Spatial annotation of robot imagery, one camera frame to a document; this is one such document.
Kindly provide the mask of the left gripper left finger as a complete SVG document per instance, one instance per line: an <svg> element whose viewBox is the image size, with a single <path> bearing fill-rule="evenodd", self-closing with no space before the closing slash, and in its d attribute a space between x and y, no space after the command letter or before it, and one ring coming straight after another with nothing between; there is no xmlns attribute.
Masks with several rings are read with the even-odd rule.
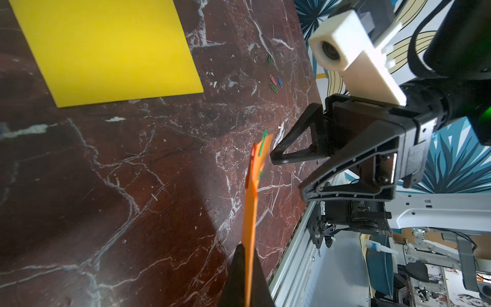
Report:
<svg viewBox="0 0 491 307"><path fill-rule="evenodd" d="M239 244L218 306L245 307L245 249Z"/></svg>

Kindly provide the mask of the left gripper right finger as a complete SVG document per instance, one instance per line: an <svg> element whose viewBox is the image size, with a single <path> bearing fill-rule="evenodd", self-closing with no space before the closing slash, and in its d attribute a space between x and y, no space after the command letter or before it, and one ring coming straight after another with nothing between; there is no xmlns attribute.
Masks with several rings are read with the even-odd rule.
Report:
<svg viewBox="0 0 491 307"><path fill-rule="evenodd" d="M253 307L275 307L267 280L258 257L254 257L251 284L251 302Z"/></svg>

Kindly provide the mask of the orange paper sheet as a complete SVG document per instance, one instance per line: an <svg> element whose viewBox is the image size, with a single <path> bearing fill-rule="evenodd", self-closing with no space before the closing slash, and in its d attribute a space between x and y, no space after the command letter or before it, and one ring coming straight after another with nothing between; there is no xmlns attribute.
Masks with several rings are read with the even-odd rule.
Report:
<svg viewBox="0 0 491 307"><path fill-rule="evenodd" d="M258 186L269 156L269 148L271 146L273 135L269 134L266 137L263 151L260 157L257 156L258 145L256 146L256 155L253 163L253 170L249 179L249 187L245 189L244 202L244 220L242 226L241 242L245 249L245 306L250 306L251 302L251 284L253 276L253 258L254 258L254 243L256 233L256 215L258 206Z"/></svg>

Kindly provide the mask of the blue paperclip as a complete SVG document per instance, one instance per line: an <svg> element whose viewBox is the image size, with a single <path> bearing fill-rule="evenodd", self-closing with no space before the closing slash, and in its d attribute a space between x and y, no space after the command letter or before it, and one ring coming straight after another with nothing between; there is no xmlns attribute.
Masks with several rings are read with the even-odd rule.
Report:
<svg viewBox="0 0 491 307"><path fill-rule="evenodd" d="M284 88L284 85L283 85L283 82L282 82L282 80L281 80L280 76L277 76L277 81L278 81L279 86L280 86L281 88Z"/></svg>

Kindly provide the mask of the yellow paper sheet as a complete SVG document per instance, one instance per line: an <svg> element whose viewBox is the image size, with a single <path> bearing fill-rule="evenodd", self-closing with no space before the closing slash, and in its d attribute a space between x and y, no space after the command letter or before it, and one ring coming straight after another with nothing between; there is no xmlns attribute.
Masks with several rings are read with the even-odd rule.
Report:
<svg viewBox="0 0 491 307"><path fill-rule="evenodd" d="M12 1L59 108L202 93L172 1Z"/></svg>

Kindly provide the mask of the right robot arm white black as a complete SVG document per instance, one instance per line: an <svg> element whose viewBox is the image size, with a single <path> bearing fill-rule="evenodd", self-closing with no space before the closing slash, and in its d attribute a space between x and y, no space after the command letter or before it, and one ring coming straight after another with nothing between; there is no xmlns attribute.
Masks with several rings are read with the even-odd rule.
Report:
<svg viewBox="0 0 491 307"><path fill-rule="evenodd" d="M417 34L447 10L423 57ZM310 104L271 152L275 165L322 160L299 187L324 208L313 237L342 230L389 230L385 204L403 182L423 180L433 133L468 118L479 142L490 144L490 2L442 1L415 29L407 62L414 79L397 84L383 48L398 33L391 1L342 1L309 38L314 57L339 73L347 94Z"/></svg>

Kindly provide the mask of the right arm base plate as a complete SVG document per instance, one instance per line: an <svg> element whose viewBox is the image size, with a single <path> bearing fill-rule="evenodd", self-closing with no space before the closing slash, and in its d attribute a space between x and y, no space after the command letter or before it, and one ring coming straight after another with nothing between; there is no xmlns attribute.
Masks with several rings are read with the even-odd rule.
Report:
<svg viewBox="0 0 491 307"><path fill-rule="evenodd" d="M324 243L327 248L332 246L332 233L336 229L336 225L330 223L327 218L326 202L317 202L313 207L313 212L307 223L311 242L317 249L321 248Z"/></svg>

